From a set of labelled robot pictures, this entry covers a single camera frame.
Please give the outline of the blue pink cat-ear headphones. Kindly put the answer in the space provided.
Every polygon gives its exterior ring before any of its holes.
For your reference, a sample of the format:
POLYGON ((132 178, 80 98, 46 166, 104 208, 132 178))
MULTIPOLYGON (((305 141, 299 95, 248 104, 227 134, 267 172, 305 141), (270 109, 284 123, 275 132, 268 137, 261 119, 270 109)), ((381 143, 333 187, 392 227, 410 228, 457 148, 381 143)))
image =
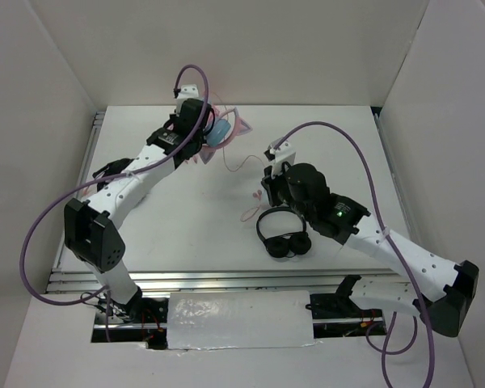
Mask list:
POLYGON ((238 172, 250 159, 257 160, 262 167, 265 167, 263 159, 254 154, 248 154, 236 167, 228 165, 226 161, 226 147, 236 137, 250 133, 253 128, 241 117, 237 107, 228 107, 217 94, 213 95, 217 98, 218 104, 212 103, 211 98, 209 98, 213 112, 208 118, 210 129, 205 132, 206 144, 203 145, 199 154, 194 155, 185 163, 189 164, 192 162, 197 164, 199 161, 202 161, 206 165, 215 153, 220 150, 224 167, 230 173, 238 172))

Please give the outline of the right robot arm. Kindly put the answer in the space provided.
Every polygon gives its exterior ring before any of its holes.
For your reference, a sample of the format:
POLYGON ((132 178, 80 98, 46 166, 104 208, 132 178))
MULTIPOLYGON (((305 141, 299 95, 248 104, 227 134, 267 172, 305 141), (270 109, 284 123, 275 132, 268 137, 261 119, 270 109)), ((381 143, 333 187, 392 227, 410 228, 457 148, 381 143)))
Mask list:
POLYGON ((397 291, 392 285, 346 276, 335 298, 342 315, 397 310, 420 317, 440 335, 460 333, 476 295, 476 264, 444 259, 382 226, 365 206, 332 192, 324 175, 308 163, 265 167, 261 184, 273 210, 295 213, 321 236, 359 251, 409 280, 397 291))

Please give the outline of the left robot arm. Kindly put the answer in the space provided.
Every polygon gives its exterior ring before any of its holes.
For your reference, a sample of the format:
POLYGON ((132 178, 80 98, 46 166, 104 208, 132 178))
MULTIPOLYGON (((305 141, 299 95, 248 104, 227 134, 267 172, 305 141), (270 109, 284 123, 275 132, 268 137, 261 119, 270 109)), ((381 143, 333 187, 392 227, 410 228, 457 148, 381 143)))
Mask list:
POLYGON ((124 265, 126 247, 119 230, 157 183, 200 152, 211 131, 212 114, 209 103, 185 99, 169 120, 146 139, 120 177, 108 176, 95 194, 85 200, 72 199, 65 205, 65 246, 106 287, 114 313, 124 322, 140 319, 146 304, 124 265))

